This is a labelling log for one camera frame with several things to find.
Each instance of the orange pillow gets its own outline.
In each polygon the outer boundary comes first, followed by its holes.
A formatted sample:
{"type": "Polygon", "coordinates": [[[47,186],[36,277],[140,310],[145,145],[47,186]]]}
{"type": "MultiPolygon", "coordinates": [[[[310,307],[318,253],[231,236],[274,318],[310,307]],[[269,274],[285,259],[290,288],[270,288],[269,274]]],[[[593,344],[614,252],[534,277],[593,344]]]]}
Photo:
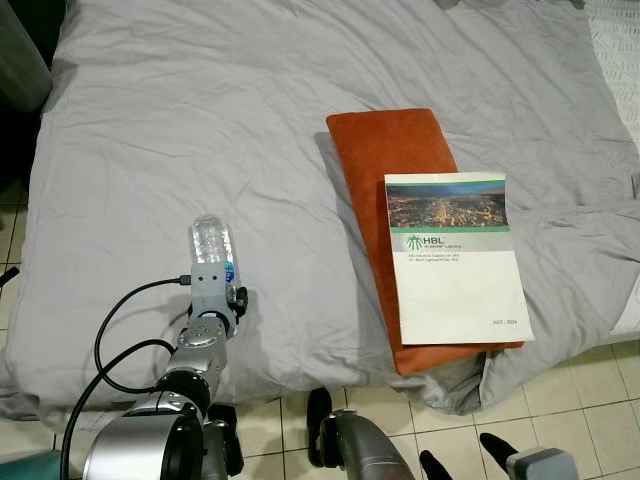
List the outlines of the orange pillow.
{"type": "Polygon", "coordinates": [[[384,175],[450,173],[458,169],[431,110],[342,113],[327,117],[327,125],[367,247],[398,373],[409,375],[481,352],[522,346],[521,342],[402,344],[384,175]]]}

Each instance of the book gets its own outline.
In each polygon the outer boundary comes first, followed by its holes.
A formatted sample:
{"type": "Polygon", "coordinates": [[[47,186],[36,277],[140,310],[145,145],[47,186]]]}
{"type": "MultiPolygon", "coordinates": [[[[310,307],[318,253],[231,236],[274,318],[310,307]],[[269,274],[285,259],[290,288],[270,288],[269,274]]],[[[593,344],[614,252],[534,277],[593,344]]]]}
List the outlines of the book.
{"type": "Polygon", "coordinates": [[[505,175],[385,175],[404,345],[533,340],[505,175]]]}

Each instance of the gray duvet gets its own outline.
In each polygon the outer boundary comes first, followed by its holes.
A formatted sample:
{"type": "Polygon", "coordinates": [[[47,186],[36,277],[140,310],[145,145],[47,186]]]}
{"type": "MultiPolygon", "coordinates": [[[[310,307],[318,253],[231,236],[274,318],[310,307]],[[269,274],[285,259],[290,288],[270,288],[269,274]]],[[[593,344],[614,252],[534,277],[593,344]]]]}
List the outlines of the gray duvet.
{"type": "MultiPolygon", "coordinates": [[[[565,0],[78,0],[54,64],[23,276],[0,375],[5,415],[53,427],[95,374],[124,293],[186,273],[186,229],[231,223],[251,306],[218,400],[391,385],[468,413],[605,342],[640,272],[640,160],[582,11],[565,0]],[[324,119],[434,111],[463,171],[507,175],[535,342],[401,378],[324,119]]],[[[188,291],[132,302],[104,358],[175,341],[188,291]]],[[[149,384],[140,352],[115,374],[149,384]]],[[[90,408],[129,397],[100,387],[90,408]]]]}

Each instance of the water bottle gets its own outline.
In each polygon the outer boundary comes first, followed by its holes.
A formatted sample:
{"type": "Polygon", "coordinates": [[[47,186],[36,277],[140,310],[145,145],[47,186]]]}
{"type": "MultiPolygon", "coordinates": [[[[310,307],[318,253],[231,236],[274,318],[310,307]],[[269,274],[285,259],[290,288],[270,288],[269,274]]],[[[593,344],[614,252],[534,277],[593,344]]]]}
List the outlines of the water bottle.
{"type": "Polygon", "coordinates": [[[203,215],[194,220],[189,234],[194,263],[224,263],[227,302],[235,303],[241,284],[231,228],[215,215],[203,215]]]}

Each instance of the green stripe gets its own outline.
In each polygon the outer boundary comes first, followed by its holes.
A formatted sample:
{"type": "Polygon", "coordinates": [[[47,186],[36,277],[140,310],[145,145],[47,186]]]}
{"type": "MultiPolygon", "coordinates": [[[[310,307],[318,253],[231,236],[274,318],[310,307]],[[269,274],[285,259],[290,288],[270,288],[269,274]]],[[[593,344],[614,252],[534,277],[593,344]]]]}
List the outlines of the green stripe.
{"type": "Polygon", "coordinates": [[[433,182],[433,183],[387,183],[387,187],[422,187],[424,185],[467,185],[469,183],[504,183],[504,180],[477,180],[471,182],[433,182]]]}
{"type": "Polygon", "coordinates": [[[391,227],[391,233],[487,233],[508,232],[509,226],[501,227],[391,227]]]}

